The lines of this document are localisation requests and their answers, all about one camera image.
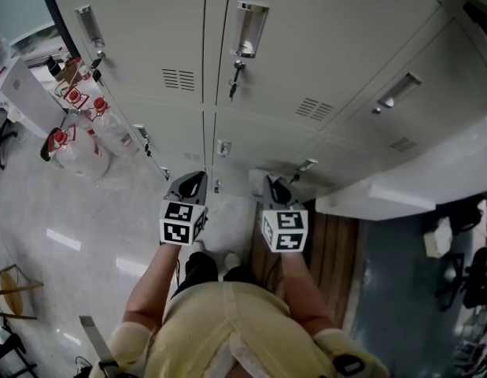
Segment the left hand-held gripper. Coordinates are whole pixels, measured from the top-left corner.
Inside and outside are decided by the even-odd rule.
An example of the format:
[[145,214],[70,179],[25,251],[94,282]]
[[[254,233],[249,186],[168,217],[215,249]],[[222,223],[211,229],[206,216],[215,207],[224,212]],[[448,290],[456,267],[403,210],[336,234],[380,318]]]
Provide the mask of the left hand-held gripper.
[[189,172],[172,182],[160,208],[161,244],[193,245],[207,221],[207,187],[208,176],[202,171]]

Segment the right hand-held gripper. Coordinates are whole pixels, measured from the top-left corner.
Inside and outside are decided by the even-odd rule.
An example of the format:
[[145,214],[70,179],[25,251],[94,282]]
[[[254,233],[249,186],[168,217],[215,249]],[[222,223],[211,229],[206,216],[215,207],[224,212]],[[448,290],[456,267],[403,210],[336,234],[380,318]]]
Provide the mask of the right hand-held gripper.
[[271,252],[302,252],[308,236],[308,211],[299,190],[285,178],[263,181],[261,233]]

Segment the grey wiping cloth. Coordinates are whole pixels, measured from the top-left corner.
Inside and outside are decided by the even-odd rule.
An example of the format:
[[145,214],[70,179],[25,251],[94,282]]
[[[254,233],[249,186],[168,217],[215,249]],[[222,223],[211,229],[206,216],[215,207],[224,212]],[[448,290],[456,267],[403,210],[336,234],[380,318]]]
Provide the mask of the grey wiping cloth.
[[280,174],[270,172],[264,169],[250,169],[249,170],[249,184],[251,186],[252,195],[255,198],[262,198],[264,195],[264,177],[269,176],[272,182],[275,182]]

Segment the grey metal locker cabinet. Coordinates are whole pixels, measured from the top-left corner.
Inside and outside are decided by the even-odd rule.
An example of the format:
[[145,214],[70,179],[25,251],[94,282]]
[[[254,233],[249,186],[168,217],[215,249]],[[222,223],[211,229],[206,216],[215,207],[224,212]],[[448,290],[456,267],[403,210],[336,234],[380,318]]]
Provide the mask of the grey metal locker cabinet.
[[[56,0],[149,164],[310,198],[403,164],[487,114],[487,48],[447,0]],[[238,77],[233,101],[229,80]]]

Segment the person's left forearm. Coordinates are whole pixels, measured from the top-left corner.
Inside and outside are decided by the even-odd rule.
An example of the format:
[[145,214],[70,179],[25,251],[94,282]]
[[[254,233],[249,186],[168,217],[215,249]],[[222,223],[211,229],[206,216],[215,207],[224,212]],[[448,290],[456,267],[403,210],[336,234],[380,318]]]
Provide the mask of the person's left forearm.
[[167,243],[159,246],[127,300],[124,323],[140,324],[150,331],[162,325],[180,249],[180,246]]

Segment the person's right forearm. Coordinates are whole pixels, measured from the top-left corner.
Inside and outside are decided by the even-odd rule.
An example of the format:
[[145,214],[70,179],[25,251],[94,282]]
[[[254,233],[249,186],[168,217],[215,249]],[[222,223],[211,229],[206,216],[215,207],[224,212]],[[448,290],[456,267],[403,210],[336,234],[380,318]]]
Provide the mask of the person's right forearm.
[[311,336],[333,328],[327,304],[302,253],[281,253],[282,283],[290,316]]

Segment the brown wooden floor mat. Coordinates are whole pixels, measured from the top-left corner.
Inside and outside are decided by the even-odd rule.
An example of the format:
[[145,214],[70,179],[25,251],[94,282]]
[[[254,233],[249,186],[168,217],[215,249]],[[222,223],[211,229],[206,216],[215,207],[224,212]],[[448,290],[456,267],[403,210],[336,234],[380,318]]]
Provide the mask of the brown wooden floor mat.
[[[318,213],[315,202],[305,203],[309,233],[304,259],[317,287],[327,302],[334,326],[342,328],[349,307],[349,295],[356,264],[359,222],[349,217]],[[261,234],[262,205],[256,205],[252,244],[247,265],[258,282],[276,294],[282,293],[282,266]]]

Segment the person's legs in black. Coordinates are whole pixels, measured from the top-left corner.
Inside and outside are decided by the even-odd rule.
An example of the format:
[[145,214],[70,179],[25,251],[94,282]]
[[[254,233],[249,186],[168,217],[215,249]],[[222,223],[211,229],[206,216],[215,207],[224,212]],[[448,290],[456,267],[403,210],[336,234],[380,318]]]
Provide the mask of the person's legs in black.
[[[186,263],[186,277],[175,291],[174,296],[198,284],[219,282],[219,271],[214,259],[206,253],[192,253]],[[252,271],[241,264],[223,275],[223,282],[240,282],[260,287]]]

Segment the person's yellow shirt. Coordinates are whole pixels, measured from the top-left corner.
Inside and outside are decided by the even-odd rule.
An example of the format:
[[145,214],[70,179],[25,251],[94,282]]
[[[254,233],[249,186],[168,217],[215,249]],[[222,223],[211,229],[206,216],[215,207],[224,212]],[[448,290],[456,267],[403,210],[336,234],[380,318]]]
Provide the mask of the person's yellow shirt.
[[108,341],[123,372],[139,378],[389,378],[386,367],[343,331],[310,335],[287,305],[258,286],[211,282],[169,303],[162,326],[118,325]]

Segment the grey flat bar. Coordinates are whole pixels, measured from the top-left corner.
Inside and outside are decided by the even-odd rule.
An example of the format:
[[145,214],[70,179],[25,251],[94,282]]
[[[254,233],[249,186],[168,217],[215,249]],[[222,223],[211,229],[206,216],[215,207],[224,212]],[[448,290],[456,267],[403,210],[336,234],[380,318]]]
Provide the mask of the grey flat bar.
[[107,377],[115,375],[118,369],[118,364],[110,352],[106,341],[96,327],[93,318],[91,316],[79,316],[79,321],[98,356],[98,366],[100,370],[104,371]]

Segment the black bag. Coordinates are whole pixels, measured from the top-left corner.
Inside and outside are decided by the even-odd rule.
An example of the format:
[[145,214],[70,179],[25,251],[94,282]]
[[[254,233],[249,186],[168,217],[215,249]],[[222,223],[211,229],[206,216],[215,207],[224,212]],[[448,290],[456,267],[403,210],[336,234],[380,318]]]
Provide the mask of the black bag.
[[448,218],[453,235],[468,232],[476,227],[484,215],[479,205],[487,199],[487,195],[479,194],[449,202],[437,207],[441,218]]

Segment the black thermos flask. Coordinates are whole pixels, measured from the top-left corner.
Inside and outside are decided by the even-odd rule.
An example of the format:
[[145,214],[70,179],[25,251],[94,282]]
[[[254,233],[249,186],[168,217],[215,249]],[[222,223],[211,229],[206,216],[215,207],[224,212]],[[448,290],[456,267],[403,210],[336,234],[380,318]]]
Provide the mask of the black thermos flask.
[[54,60],[52,56],[49,56],[45,61],[44,65],[47,67],[50,75],[56,80],[62,80],[63,76],[61,74],[60,65]]

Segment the white water dispenser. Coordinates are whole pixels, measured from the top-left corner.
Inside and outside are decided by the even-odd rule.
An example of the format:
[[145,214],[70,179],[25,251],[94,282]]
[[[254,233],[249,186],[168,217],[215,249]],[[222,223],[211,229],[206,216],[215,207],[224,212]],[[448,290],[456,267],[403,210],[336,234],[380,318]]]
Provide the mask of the white water dispenser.
[[20,57],[12,59],[0,72],[0,108],[7,112],[9,120],[19,122],[41,139],[59,128],[66,116]]

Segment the round wooden stool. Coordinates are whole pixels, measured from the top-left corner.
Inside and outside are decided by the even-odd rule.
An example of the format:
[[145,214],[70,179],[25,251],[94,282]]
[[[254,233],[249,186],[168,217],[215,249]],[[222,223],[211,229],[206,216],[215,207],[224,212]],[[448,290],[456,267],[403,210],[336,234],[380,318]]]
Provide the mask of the round wooden stool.
[[21,294],[42,288],[44,284],[37,280],[29,279],[16,264],[0,269],[0,297],[8,308],[8,312],[0,310],[0,317],[20,321],[36,321],[38,318],[33,313],[24,313],[24,303]]

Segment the black window frame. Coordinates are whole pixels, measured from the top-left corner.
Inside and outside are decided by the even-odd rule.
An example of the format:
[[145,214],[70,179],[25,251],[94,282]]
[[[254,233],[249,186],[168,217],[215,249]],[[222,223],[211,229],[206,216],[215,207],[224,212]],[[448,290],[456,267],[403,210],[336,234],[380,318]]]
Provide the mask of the black window frame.
[[65,46],[68,49],[68,52],[70,53],[71,57],[76,58],[79,56],[79,51],[73,42],[73,39],[66,27],[66,24],[63,20],[63,17],[61,15],[61,12],[58,8],[58,5],[56,3],[56,0],[44,0],[46,3],[46,7],[51,15],[51,18],[54,22],[54,25],[56,29],[58,30],[58,33],[60,34],[63,42],[65,43]]

